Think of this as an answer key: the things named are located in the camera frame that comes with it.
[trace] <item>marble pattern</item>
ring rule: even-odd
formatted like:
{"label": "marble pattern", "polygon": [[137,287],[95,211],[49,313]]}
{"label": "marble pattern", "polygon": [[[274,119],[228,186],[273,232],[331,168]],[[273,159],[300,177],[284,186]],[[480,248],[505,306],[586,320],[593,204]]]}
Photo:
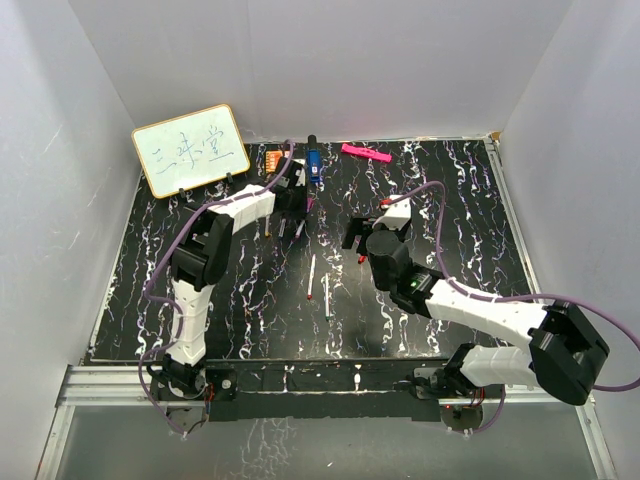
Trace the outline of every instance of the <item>marble pattern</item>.
{"label": "marble pattern", "polygon": [[[365,145],[391,153],[390,164],[340,153],[340,144],[321,144],[323,183],[311,186],[314,205],[302,237],[288,224],[278,238],[279,219],[247,226],[234,236],[227,275],[209,305],[207,357],[354,358],[447,357],[460,343],[496,345],[497,340],[466,327],[408,315],[373,287],[367,263],[355,250],[342,250],[352,214],[378,215],[380,199],[427,180],[448,187],[442,232],[444,260],[462,283],[502,295],[527,293],[527,281],[482,141],[395,141]],[[223,198],[264,178],[267,150],[247,145],[252,167],[233,186],[218,182],[189,192],[196,202]],[[304,145],[296,148],[304,157]],[[441,198],[426,191],[413,198],[408,239],[412,257],[436,268],[434,235]],[[85,361],[131,362],[168,340],[169,307],[150,305],[142,287],[156,262],[186,221],[178,198],[156,200],[141,179],[95,342]],[[313,299],[306,298],[312,254],[316,254]],[[320,279],[329,273],[331,319],[325,320]],[[168,272],[156,293],[170,293]]]}

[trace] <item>gray wall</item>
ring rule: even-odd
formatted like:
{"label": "gray wall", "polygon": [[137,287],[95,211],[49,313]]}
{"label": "gray wall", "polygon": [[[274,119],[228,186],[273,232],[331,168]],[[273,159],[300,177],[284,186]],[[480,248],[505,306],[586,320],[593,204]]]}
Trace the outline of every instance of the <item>gray wall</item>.
{"label": "gray wall", "polygon": [[64,0],[0,0],[0,476],[33,478],[139,173],[131,119]]}
{"label": "gray wall", "polygon": [[[503,161],[545,291],[596,303],[640,334],[640,4],[579,1],[503,135]],[[640,354],[602,321],[601,382],[640,375]],[[596,395],[622,479],[638,478],[640,391]]]}
{"label": "gray wall", "polygon": [[245,141],[501,130],[571,0],[70,0],[137,126]]}

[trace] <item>pink marker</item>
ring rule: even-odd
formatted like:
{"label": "pink marker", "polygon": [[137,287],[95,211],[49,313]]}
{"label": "pink marker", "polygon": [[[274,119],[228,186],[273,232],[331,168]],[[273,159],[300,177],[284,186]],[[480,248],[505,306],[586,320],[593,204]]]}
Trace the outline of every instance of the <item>pink marker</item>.
{"label": "pink marker", "polygon": [[354,147],[346,143],[342,144],[342,153],[350,153],[351,155],[357,155],[359,157],[370,158],[371,160],[377,160],[378,162],[391,163],[391,155],[389,153],[380,153],[370,148]]}

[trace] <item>table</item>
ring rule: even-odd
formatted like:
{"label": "table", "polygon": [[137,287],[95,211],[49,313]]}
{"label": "table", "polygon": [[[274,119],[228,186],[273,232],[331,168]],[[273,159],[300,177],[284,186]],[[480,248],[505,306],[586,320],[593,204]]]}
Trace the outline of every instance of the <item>table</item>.
{"label": "table", "polygon": [[[446,358],[464,342],[497,340],[467,327],[408,315],[374,289],[367,263],[342,250],[351,215],[379,215],[379,201],[427,180],[448,187],[442,230],[444,260],[464,284],[502,295],[528,293],[527,279],[483,140],[354,142],[391,153],[390,164],[341,154],[339,143],[320,144],[323,183],[302,238],[289,224],[278,238],[264,236],[264,220],[234,236],[226,276],[214,288],[206,334],[207,358],[326,359],[362,357]],[[252,167],[234,177],[188,192],[205,202],[264,179],[265,152],[275,144],[246,145]],[[295,158],[304,157],[298,145]],[[85,363],[134,362],[168,340],[168,307],[150,305],[142,288],[164,249],[185,221],[177,197],[157,200],[141,178],[105,309]],[[425,191],[413,198],[408,245],[415,261],[436,268],[434,234],[441,198]],[[314,298],[306,299],[312,254]],[[329,273],[331,319],[325,320],[320,278]],[[169,294],[164,274],[155,293]]]}

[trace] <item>gray floor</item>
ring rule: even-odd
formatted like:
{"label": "gray floor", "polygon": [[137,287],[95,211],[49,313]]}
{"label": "gray floor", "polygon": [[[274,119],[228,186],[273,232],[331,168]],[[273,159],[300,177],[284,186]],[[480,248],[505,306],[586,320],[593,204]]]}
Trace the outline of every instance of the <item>gray floor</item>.
{"label": "gray floor", "polygon": [[77,407],[57,478],[596,478],[575,409],[564,404],[507,404],[468,440],[405,419],[207,424],[187,441],[168,432],[149,407]]}

